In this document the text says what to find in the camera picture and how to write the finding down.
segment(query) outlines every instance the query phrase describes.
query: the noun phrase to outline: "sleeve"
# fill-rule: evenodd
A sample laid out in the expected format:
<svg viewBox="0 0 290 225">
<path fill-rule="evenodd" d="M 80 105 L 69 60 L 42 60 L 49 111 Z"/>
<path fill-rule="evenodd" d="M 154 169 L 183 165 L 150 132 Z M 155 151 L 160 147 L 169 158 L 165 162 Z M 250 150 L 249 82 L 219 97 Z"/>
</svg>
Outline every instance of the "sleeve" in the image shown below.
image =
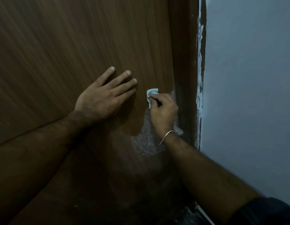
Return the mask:
<svg viewBox="0 0 290 225">
<path fill-rule="evenodd" d="M 227 225 L 290 225 L 290 206 L 275 198 L 258 198 L 238 210 Z"/>
</svg>

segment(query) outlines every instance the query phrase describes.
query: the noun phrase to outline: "gray painted wall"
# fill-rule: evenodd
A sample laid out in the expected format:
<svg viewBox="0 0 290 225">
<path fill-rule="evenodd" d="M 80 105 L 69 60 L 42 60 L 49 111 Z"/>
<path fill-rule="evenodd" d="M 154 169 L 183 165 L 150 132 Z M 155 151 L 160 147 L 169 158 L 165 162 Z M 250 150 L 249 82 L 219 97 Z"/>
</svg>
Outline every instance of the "gray painted wall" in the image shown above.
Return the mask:
<svg viewBox="0 0 290 225">
<path fill-rule="evenodd" d="M 290 0 L 207 0 L 201 150 L 290 204 Z"/>
</svg>

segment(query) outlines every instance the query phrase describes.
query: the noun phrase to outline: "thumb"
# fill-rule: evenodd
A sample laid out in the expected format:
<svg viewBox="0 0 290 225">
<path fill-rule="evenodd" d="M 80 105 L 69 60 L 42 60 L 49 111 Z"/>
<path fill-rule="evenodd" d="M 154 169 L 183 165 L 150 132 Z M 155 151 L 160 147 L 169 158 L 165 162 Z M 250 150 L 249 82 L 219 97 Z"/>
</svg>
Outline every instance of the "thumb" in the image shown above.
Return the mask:
<svg viewBox="0 0 290 225">
<path fill-rule="evenodd" d="M 151 103 L 151 108 L 156 108 L 158 107 L 158 103 L 156 102 L 155 99 L 149 98 L 149 101 Z"/>
</svg>

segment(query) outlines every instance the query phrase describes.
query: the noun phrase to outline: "metal bangle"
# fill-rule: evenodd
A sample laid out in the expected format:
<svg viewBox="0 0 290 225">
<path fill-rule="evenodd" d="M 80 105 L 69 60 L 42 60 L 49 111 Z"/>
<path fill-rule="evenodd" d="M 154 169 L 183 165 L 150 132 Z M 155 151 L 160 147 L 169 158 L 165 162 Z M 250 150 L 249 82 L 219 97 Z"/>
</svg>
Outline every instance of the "metal bangle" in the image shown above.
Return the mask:
<svg viewBox="0 0 290 225">
<path fill-rule="evenodd" d="M 166 136 L 167 136 L 170 132 L 175 132 L 175 134 L 177 134 L 177 131 L 175 131 L 175 130 L 170 130 L 169 132 L 167 132 L 167 134 L 165 135 L 164 139 L 166 138 Z"/>
</svg>

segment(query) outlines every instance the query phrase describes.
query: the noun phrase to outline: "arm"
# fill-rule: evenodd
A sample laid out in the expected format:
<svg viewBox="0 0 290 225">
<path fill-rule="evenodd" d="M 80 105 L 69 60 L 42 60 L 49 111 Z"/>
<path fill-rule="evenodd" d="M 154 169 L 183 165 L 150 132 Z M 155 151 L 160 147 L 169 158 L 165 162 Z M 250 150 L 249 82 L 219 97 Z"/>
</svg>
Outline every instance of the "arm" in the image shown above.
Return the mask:
<svg viewBox="0 0 290 225">
<path fill-rule="evenodd" d="M 168 94 L 151 94 L 151 121 L 163 139 L 173 129 L 178 107 Z M 165 138 L 181 178 L 204 211 L 216 222 L 226 223 L 243 205 L 261 197 L 243 181 L 187 144 L 175 133 Z"/>
<path fill-rule="evenodd" d="M 135 79 L 120 85 L 130 71 L 103 86 L 114 71 L 110 67 L 90 85 L 67 117 L 0 145 L 0 224 L 11 220 L 50 181 L 80 131 L 115 114 L 135 92 Z"/>
</svg>

